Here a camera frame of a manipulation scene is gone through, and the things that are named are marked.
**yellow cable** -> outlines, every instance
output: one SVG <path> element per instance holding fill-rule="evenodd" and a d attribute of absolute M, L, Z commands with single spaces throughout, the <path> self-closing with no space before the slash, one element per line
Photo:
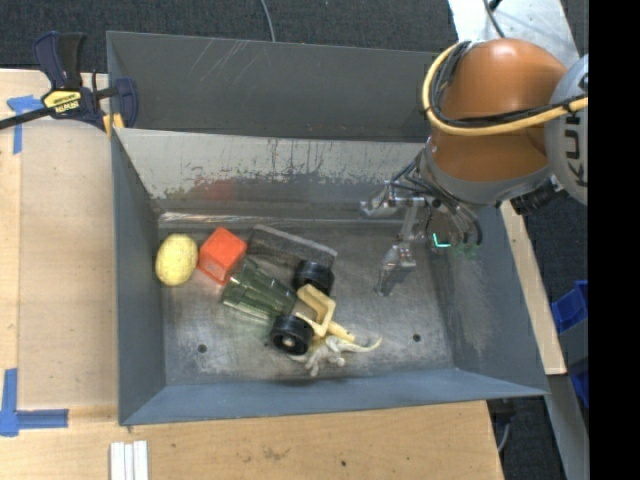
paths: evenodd
<path fill-rule="evenodd" d="M 545 123 L 547 121 L 551 121 L 552 119 L 568 114 L 569 111 L 577 112 L 578 110 L 585 108 L 589 104 L 589 98 L 585 96 L 584 98 L 571 102 L 568 105 L 569 110 L 567 110 L 564 107 L 558 107 L 551 110 L 547 110 L 535 116 L 525 117 L 509 123 L 502 123 L 502 124 L 496 124 L 493 126 L 484 126 L 484 127 L 478 127 L 478 128 L 464 128 L 460 126 L 449 125 L 444 121 L 441 121 L 440 119 L 438 119 L 438 117 L 435 115 L 433 110 L 431 110 L 431 100 L 429 99 L 429 91 L 431 88 L 431 84 L 433 83 L 433 78 L 435 76 L 436 71 L 438 70 L 440 65 L 445 61 L 445 59 L 449 56 L 449 54 L 451 53 L 451 50 L 453 50 L 455 47 L 456 47 L 455 44 L 453 46 L 450 46 L 436 58 L 436 60 L 433 62 L 433 64 L 429 68 L 429 71 L 427 71 L 427 76 L 425 77 L 424 84 L 422 85 L 422 104 L 426 109 L 427 117 L 429 118 L 429 121 L 433 126 L 442 130 L 445 133 L 450 133 L 451 135 L 461 135 L 465 137 L 477 137 L 480 135 L 493 135 L 496 133 L 513 132 L 515 130 L 521 130 L 523 128 L 528 128 L 529 126 L 535 126 L 538 124 Z"/>

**blue tape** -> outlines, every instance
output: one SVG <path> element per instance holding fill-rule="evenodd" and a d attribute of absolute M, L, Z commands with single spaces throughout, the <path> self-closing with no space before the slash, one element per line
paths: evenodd
<path fill-rule="evenodd" d="M 44 411 L 16 410 L 18 392 L 18 370 L 12 368 L 4 372 L 2 390 L 2 410 L 0 410 L 0 436 L 16 437 L 20 430 L 35 428 L 68 427 L 68 409 Z"/>
<path fill-rule="evenodd" d="M 30 112 L 32 110 L 38 110 L 43 107 L 42 102 L 39 99 L 34 98 L 32 95 L 19 96 L 17 98 L 9 98 L 7 105 L 16 114 L 22 114 L 23 112 Z M 13 132 L 13 154 L 17 155 L 22 151 L 22 125 L 19 124 L 15 127 Z"/>

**potato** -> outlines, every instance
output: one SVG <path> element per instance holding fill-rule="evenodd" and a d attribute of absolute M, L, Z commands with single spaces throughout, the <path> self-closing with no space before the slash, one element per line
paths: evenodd
<path fill-rule="evenodd" d="M 173 233 L 160 245 L 156 275 L 167 286 L 178 286 L 191 277 L 198 263 L 198 244 L 189 235 Z"/>

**green light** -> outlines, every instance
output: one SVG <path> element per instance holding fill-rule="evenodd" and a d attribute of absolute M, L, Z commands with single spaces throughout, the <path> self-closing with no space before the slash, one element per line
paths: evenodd
<path fill-rule="evenodd" d="M 451 244 L 445 242 L 440 243 L 438 241 L 438 235 L 436 235 L 435 233 L 432 233 L 431 236 L 433 236 L 433 243 L 436 247 L 451 247 Z"/>

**wooden table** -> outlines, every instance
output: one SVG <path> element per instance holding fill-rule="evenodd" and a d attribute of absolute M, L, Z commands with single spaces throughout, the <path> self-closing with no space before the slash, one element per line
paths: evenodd
<path fill-rule="evenodd" d="M 104 75 L 98 80 L 100 86 L 106 83 Z M 48 89 L 48 80 L 39 71 L 0 70 L 0 118 L 13 115 L 5 104 L 8 98 L 39 97 Z M 46 140 L 56 144 L 52 155 L 64 155 L 62 163 L 54 162 L 49 171 L 27 173 L 21 155 L 12 153 L 13 134 L 13 129 L 0 132 L 0 370 L 18 367 L 19 409 L 68 408 L 69 426 L 0 437 L 0 478 L 108 478 L 109 445 L 138 440 L 147 441 L 154 480 L 504 478 L 484 401 L 119 426 L 115 300 L 108 264 L 112 255 L 105 252 L 113 240 L 111 200 L 105 198 L 111 188 L 110 163 L 104 153 L 109 150 L 108 139 L 78 122 L 47 117 L 24 125 L 22 154 L 29 154 L 30 142 Z M 33 207 L 38 186 L 46 186 L 50 194 Z M 545 371 L 564 373 L 524 224 L 510 205 L 504 206 Z M 32 219 L 45 219 L 46 225 L 41 220 L 37 226 L 50 235 L 35 233 Z M 65 238 L 56 234 L 65 226 L 84 230 L 67 252 L 61 250 Z M 21 247 L 25 236 L 29 243 Z M 19 279 L 21 265 L 25 268 L 25 261 L 36 256 L 35 268 L 50 273 L 49 282 L 38 278 L 37 272 L 35 277 L 29 273 L 41 290 Z M 107 265 L 96 270 L 95 262 Z M 65 292 L 61 280 L 69 276 L 76 281 L 71 292 Z M 77 294 L 78 300 L 69 293 Z"/>

